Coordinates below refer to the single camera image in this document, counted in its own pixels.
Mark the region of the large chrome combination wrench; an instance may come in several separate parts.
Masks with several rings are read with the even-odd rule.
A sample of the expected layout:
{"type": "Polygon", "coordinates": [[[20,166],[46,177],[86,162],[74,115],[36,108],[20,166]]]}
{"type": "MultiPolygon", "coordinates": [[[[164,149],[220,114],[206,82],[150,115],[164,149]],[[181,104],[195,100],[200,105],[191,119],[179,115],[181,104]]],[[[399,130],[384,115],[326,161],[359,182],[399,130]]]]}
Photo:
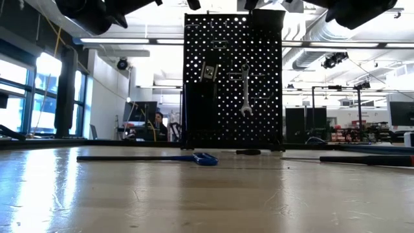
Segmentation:
{"type": "Polygon", "coordinates": [[[249,104],[249,97],[248,97],[248,75],[249,75],[249,71],[250,71],[250,66],[246,63],[243,64],[241,67],[241,76],[242,76],[242,81],[243,81],[243,105],[240,109],[240,112],[242,114],[243,117],[246,116],[246,113],[248,113],[249,115],[252,115],[252,108],[250,107],[249,104]]]}

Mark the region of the wide black pegboard bin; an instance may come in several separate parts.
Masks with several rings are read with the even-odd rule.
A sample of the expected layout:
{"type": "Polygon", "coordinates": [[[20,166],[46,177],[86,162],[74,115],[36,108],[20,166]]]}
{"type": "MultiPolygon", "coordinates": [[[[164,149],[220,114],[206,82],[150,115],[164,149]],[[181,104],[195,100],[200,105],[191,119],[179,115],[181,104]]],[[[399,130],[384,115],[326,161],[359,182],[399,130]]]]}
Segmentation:
{"type": "Polygon", "coordinates": [[[250,12],[250,19],[253,28],[280,32],[283,29],[285,13],[284,10],[254,9],[250,12]]]}

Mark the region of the ceiling light strip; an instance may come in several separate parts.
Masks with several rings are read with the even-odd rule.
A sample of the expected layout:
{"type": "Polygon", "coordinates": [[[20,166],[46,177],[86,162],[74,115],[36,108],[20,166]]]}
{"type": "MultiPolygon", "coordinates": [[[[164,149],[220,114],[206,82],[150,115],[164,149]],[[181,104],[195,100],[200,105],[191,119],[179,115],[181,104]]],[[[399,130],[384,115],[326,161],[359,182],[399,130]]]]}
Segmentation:
{"type": "Polygon", "coordinates": [[[99,44],[147,44],[148,39],[133,38],[81,38],[82,43],[99,43],[99,44]]]}
{"type": "Polygon", "coordinates": [[[309,46],[310,47],[366,48],[366,47],[377,47],[378,43],[310,42],[309,46]]]}

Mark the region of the black ceiling spotlight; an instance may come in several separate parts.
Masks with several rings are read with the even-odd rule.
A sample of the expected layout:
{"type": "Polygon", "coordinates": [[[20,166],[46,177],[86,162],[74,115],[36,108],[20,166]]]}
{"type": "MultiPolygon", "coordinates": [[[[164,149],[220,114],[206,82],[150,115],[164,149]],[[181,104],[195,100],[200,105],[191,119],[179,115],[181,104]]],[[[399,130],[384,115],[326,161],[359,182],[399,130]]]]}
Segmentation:
{"type": "Polygon", "coordinates": [[[324,69],[332,69],[339,63],[343,62],[344,60],[348,59],[349,55],[347,52],[334,52],[332,54],[328,54],[325,57],[325,60],[321,63],[321,66],[324,69]]]}

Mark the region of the black computer monitor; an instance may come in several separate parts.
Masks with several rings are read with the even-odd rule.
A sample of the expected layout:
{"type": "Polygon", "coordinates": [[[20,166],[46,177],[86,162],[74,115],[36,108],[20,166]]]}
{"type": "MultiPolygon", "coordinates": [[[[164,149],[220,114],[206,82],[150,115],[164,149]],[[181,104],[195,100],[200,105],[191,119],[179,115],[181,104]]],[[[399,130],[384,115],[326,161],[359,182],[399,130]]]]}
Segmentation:
{"type": "Polygon", "coordinates": [[[414,102],[390,102],[392,126],[414,126],[414,102]]]}
{"type": "Polygon", "coordinates": [[[126,102],[122,123],[124,128],[147,126],[150,129],[157,129],[155,115],[157,112],[157,102],[126,102]]]}

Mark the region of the person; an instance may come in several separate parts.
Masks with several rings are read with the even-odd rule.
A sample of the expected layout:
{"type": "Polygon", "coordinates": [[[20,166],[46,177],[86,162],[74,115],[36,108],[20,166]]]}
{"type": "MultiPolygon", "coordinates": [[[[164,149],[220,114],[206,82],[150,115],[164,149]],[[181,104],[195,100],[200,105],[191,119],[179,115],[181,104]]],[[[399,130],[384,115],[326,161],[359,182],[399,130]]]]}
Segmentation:
{"type": "Polygon", "coordinates": [[[159,135],[161,141],[168,140],[168,129],[163,123],[164,115],[160,112],[155,113],[155,124],[157,129],[159,129],[159,135]]]}

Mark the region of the black cabinet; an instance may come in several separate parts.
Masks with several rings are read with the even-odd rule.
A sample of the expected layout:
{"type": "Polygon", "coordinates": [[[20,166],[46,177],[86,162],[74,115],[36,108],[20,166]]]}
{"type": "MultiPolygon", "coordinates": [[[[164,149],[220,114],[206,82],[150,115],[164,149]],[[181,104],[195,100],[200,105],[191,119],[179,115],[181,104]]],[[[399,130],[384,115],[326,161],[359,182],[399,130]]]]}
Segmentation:
{"type": "Polygon", "coordinates": [[[315,144],[316,137],[327,140],[327,110],[326,108],[286,108],[285,109],[285,139],[292,144],[315,144]]]}

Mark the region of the black metal pegboard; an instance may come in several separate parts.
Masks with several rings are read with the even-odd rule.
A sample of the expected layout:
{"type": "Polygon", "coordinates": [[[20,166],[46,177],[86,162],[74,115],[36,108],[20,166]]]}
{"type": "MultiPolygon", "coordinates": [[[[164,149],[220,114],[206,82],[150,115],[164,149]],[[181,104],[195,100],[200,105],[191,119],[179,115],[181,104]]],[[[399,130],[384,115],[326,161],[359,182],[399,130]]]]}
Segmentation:
{"type": "Polygon", "coordinates": [[[217,132],[213,140],[283,142],[282,31],[253,28],[249,14],[187,14],[184,27],[182,76],[182,142],[185,143],[186,83],[200,81],[204,61],[219,65],[217,86],[217,132]],[[226,40],[226,49],[212,49],[213,40],[226,40]],[[252,115],[242,116],[243,81],[230,81],[229,72],[250,66],[248,97],[252,115]],[[255,96],[272,96],[254,100],[255,96]]]}

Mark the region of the black metal stand rig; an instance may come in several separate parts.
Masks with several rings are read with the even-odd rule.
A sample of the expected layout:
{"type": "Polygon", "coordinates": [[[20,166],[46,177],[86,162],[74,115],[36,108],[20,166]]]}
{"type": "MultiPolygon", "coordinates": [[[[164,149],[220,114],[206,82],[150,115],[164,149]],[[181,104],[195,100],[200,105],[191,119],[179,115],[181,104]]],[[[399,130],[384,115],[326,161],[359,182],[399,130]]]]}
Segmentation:
{"type": "Polygon", "coordinates": [[[364,127],[362,125],[362,104],[361,104],[361,90],[364,88],[364,86],[357,85],[354,87],[344,87],[342,85],[325,85],[325,86],[312,86],[311,87],[311,96],[312,96],[312,130],[314,131],[316,129],[316,123],[315,123],[315,89],[322,89],[322,90],[336,90],[336,91],[342,91],[343,89],[347,90],[354,90],[357,93],[357,100],[358,100],[358,125],[359,125],[359,136],[360,141],[363,141],[364,138],[364,127]]]}

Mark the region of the black building column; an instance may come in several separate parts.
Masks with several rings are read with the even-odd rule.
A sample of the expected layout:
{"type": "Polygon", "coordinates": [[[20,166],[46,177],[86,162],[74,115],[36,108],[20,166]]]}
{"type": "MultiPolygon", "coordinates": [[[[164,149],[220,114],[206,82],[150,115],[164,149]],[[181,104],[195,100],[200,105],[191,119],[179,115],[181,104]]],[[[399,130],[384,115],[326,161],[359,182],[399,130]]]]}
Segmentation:
{"type": "Polygon", "coordinates": [[[68,137],[72,127],[78,53],[72,47],[65,46],[61,53],[61,62],[54,119],[56,137],[59,139],[68,137]]]}

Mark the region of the black and red screwdriver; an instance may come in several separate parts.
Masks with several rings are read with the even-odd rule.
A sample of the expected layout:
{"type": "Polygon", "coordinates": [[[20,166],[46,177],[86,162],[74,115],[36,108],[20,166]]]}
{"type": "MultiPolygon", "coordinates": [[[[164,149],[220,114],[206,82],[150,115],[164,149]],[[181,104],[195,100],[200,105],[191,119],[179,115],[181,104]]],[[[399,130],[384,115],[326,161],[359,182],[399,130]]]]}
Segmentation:
{"type": "Polygon", "coordinates": [[[365,164],[368,166],[414,167],[414,156],[410,155],[367,155],[359,157],[281,157],[281,159],[344,164],[365,164]]]}

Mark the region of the silver ceiling duct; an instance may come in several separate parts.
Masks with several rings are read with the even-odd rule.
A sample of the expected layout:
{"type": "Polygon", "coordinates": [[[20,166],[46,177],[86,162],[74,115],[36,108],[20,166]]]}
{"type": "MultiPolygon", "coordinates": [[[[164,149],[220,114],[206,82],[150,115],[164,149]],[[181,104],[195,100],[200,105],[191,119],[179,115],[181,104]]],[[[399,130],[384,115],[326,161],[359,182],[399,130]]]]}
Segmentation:
{"type": "MultiPolygon", "coordinates": [[[[356,34],[356,29],[350,30],[337,24],[335,20],[325,22],[326,13],[322,14],[307,29],[305,41],[347,41],[356,34]]],[[[320,59],[325,52],[310,51],[304,48],[291,48],[283,57],[285,69],[304,70],[311,63],[320,59]]]]}

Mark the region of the black aluminium table frame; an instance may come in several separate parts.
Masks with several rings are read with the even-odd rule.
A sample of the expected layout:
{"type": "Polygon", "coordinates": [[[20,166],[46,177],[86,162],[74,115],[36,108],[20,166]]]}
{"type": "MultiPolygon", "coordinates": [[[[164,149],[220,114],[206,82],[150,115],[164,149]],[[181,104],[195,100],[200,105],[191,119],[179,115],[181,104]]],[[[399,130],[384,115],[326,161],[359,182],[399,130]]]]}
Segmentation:
{"type": "Polygon", "coordinates": [[[58,148],[69,146],[120,146],[120,147],[149,147],[149,148],[181,148],[193,150],[195,148],[209,149],[255,149],[255,150],[336,150],[354,151],[374,154],[414,154],[414,147],[406,148],[400,146],[374,146],[361,144],[283,144],[281,142],[245,142],[245,141],[223,141],[204,140],[193,144],[183,142],[153,142],[132,140],[89,140],[89,139],[28,139],[21,133],[16,133],[0,124],[0,135],[9,136],[9,139],[0,140],[0,150],[17,149],[41,149],[58,148]]]}

